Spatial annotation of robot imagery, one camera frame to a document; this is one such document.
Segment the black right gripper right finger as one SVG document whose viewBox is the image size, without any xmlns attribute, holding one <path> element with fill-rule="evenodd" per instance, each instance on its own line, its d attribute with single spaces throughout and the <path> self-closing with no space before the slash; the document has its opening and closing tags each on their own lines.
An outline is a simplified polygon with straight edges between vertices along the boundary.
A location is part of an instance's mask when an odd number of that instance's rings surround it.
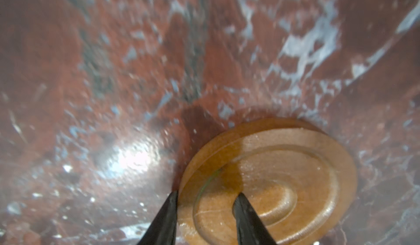
<svg viewBox="0 0 420 245">
<path fill-rule="evenodd" d="M 233 204 L 239 245 L 277 245 L 244 193 Z"/>
</svg>

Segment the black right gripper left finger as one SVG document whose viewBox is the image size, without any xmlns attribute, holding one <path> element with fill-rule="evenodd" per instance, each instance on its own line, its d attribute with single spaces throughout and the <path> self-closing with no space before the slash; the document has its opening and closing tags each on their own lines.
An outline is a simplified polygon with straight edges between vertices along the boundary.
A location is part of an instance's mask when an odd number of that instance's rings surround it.
<svg viewBox="0 0 420 245">
<path fill-rule="evenodd" d="M 178 191 L 165 200 L 138 245 L 174 245 L 177 233 Z"/>
</svg>

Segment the round wooden coaster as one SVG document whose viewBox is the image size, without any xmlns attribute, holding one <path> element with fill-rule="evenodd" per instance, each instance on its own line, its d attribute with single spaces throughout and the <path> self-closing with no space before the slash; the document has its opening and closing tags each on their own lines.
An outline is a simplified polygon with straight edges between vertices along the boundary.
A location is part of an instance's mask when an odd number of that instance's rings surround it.
<svg viewBox="0 0 420 245">
<path fill-rule="evenodd" d="M 357 181 L 353 157 L 315 126 L 248 122 L 191 159 L 179 186 L 179 230 L 191 245 L 237 244 L 233 205 L 244 194 L 277 244 L 310 245 L 346 213 Z"/>
</svg>

